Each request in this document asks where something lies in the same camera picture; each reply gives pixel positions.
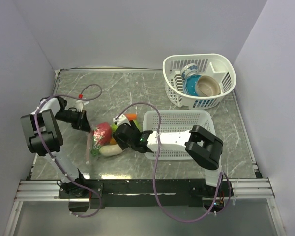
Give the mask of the fake white radish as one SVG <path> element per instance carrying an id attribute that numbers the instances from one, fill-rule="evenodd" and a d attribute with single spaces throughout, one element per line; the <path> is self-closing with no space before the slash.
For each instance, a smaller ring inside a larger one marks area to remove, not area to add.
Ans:
<path id="1" fill-rule="evenodd" d="M 123 152 L 118 144 L 115 145 L 105 145 L 99 149 L 99 153 L 105 157 L 111 157 L 119 155 Z"/>

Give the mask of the fake red dragon fruit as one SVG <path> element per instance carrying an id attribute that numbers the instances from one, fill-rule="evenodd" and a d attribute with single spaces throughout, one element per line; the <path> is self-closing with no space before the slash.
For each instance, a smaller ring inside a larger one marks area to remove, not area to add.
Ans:
<path id="1" fill-rule="evenodd" d="M 112 128 L 109 123 L 103 122 L 96 125 L 93 129 L 93 144 L 102 146 L 110 142 Z"/>

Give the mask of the clear zip top bag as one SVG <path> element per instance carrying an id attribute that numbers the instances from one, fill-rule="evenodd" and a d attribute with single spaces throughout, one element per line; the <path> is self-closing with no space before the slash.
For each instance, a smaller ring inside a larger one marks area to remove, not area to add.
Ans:
<path id="1" fill-rule="evenodd" d="M 136 114 L 122 114 L 119 119 L 121 121 L 115 121 L 112 124 L 108 122 L 100 123 L 93 127 L 90 133 L 88 133 L 86 144 L 86 164 L 91 163 L 90 157 L 111 157 L 119 155 L 123 152 L 121 147 L 117 144 L 113 138 L 113 133 L 122 123 L 130 124 L 133 121 L 137 128 L 141 130 L 140 125 L 137 122 Z"/>

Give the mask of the fake orange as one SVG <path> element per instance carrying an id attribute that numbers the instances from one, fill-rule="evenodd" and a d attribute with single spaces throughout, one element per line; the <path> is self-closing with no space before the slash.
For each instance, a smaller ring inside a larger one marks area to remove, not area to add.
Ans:
<path id="1" fill-rule="evenodd" d="M 114 138 L 110 139 L 110 145 L 115 145 L 117 144 L 116 140 Z"/>

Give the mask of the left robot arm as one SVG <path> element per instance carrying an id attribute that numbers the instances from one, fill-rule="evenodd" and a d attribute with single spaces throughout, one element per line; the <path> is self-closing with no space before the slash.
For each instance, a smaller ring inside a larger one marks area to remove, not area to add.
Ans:
<path id="1" fill-rule="evenodd" d="M 61 150 L 63 137 L 57 122 L 69 123 L 73 129 L 87 133 L 91 127 L 83 102 L 69 109 L 66 105 L 67 101 L 60 96 L 43 98 L 35 111 L 21 116 L 20 121 L 29 151 L 45 158 L 62 175 L 63 188 L 70 189 L 80 198 L 86 195 L 88 185 L 79 169 Z"/>

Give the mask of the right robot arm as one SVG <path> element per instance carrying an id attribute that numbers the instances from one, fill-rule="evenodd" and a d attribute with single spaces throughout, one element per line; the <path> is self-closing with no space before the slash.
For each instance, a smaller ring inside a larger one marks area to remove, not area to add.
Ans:
<path id="1" fill-rule="evenodd" d="M 160 133 L 139 131 L 134 124 L 121 124 L 113 133 L 113 138 L 122 150 L 131 148 L 139 153 L 155 153 L 160 157 L 163 151 L 185 152 L 205 170 L 205 189 L 211 196 L 222 189 L 219 179 L 223 141 L 199 125 L 191 130 Z"/>

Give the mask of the fake carrot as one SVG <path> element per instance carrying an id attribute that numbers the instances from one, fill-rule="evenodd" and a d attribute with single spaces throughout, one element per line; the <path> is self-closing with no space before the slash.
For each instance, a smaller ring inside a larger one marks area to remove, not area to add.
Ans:
<path id="1" fill-rule="evenodd" d="M 131 120 L 136 120 L 137 115 L 136 114 L 125 114 L 126 118 L 131 121 Z"/>

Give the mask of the fake green apple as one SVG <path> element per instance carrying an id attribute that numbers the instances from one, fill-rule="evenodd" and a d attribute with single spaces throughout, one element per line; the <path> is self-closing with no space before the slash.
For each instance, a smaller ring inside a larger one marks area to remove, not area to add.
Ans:
<path id="1" fill-rule="evenodd" d="M 132 122 L 134 122 L 134 124 L 136 125 L 136 127 L 141 131 L 142 129 L 141 129 L 141 126 L 140 126 L 140 124 L 137 122 L 137 120 L 132 120 Z M 112 126 L 111 126 L 111 128 L 112 128 L 112 132 L 115 132 L 116 131 L 116 129 L 118 128 L 118 126 L 116 125 L 116 124 L 112 124 Z"/>

